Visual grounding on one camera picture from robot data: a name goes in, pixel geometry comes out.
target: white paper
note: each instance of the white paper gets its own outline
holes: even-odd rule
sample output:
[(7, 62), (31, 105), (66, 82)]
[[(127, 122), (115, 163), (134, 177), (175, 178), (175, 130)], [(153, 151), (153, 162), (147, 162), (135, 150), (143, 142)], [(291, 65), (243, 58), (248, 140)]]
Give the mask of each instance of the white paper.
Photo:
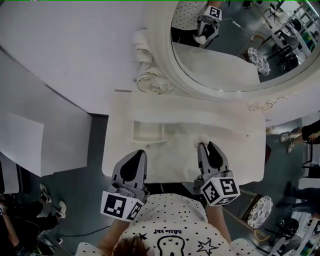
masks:
[(3, 117), (1, 152), (19, 166), (41, 177), (44, 124), (7, 113)]

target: round mirror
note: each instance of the round mirror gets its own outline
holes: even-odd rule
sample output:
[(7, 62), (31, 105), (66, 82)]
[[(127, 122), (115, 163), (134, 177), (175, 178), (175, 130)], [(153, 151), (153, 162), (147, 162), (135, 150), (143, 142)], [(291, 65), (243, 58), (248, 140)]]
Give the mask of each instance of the round mirror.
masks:
[(319, 55), (320, 19), (308, 1), (179, 1), (172, 50), (193, 81), (223, 92), (279, 85)]

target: white cloth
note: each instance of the white cloth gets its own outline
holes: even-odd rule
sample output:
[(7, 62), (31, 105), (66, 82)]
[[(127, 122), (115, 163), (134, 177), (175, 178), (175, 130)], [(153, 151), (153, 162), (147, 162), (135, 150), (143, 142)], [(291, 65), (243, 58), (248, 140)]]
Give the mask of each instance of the white cloth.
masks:
[[(208, 223), (200, 202), (177, 194), (150, 195), (120, 239), (133, 236), (142, 239), (148, 256), (260, 256), (245, 239), (228, 244)], [(79, 245), (76, 256), (99, 255), (85, 245)]]
[(197, 19), (207, 6), (208, 1), (179, 1), (173, 14), (173, 28), (179, 30), (196, 30)]

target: cable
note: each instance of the cable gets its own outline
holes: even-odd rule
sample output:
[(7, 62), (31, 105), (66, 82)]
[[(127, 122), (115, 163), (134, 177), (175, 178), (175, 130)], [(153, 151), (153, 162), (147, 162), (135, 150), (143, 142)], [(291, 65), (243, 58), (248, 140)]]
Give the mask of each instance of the cable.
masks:
[(245, 30), (244, 30), (237, 22), (235, 22), (232, 18), (225, 18), (225, 19), (222, 19), (222, 20), (220, 20), (220, 21), (223, 22), (223, 21), (227, 21), (227, 20), (231, 20), (232, 23), (233, 23), (233, 25), (235, 25), (236, 27), (238, 27), (239, 29), (241, 29), (243, 32), (245, 32), (245, 33), (248, 34), (249, 36), (252, 36), (252, 35), (254, 35), (255, 33), (260, 33), (260, 34), (265, 35), (266, 37), (269, 37), (267, 34), (262, 33), (262, 32), (260, 32), (260, 31), (254, 31), (252, 34), (250, 34), (249, 32), (245, 31)]
[(94, 234), (94, 233), (97, 233), (97, 232), (99, 232), (99, 231), (105, 230), (105, 229), (107, 229), (107, 228), (109, 228), (109, 227), (110, 227), (110, 226), (105, 226), (105, 227), (103, 227), (103, 228), (100, 228), (100, 229), (98, 229), (98, 230), (96, 230), (96, 231), (93, 231), (93, 232), (90, 232), (90, 233), (88, 233), (88, 234), (77, 234), (77, 235), (57, 234), (57, 235), (60, 236), (60, 237), (65, 237), (65, 238), (86, 237), (86, 236), (92, 235), (92, 234)]
[(63, 249), (63, 250), (65, 250), (67, 253), (69, 253), (69, 254), (71, 254), (72, 256), (75, 256), (72, 252), (70, 252), (70, 251), (68, 251), (66, 248), (64, 248), (60, 243), (58, 243), (58, 241), (57, 241), (57, 239), (56, 239), (56, 237), (55, 237), (55, 235), (54, 234), (52, 234), (50, 231), (46, 231), (46, 232), (44, 232), (45, 234), (46, 233), (49, 233), (51, 236), (53, 236), (54, 237), (54, 239), (55, 239), (55, 241), (56, 241), (56, 243)]

